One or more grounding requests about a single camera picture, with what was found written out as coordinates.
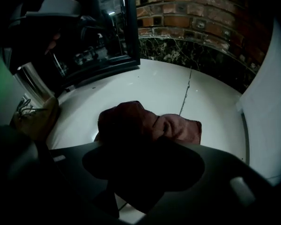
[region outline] maroon towel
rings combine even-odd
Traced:
[[[154,142],[165,136],[185,142],[200,144],[202,124],[176,114],[157,116],[147,111],[139,101],[121,103],[101,112],[99,133],[95,141],[106,143]]]

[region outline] black plastic frame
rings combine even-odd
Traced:
[[[138,45],[138,29],[135,0],[125,0],[127,29],[125,30],[125,40],[128,55],[112,58],[98,66],[85,67],[73,74],[67,76],[61,84],[61,90],[78,84],[86,79],[104,74],[116,74],[131,67],[140,65],[140,53]]]

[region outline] marble vein crack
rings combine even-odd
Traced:
[[[185,104],[185,100],[187,98],[187,92],[188,92],[188,89],[189,89],[189,83],[190,83],[190,80],[191,80],[191,76],[192,76],[192,70],[189,74],[189,79],[188,79],[188,84],[187,84],[187,88],[186,88],[186,93],[185,93],[185,96],[184,96],[184,100],[183,100],[183,103],[182,103],[182,107],[181,107],[181,110],[180,110],[180,113],[179,113],[179,116],[181,116],[181,113],[183,111],[183,107],[184,107],[184,104]]]

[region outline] dark marble tile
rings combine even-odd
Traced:
[[[243,93],[255,74],[232,57],[207,46],[171,38],[140,38],[140,58],[192,68]]]

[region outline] brick wall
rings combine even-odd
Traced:
[[[249,0],[136,0],[136,6],[139,37],[204,44],[252,70],[270,43],[273,17]]]

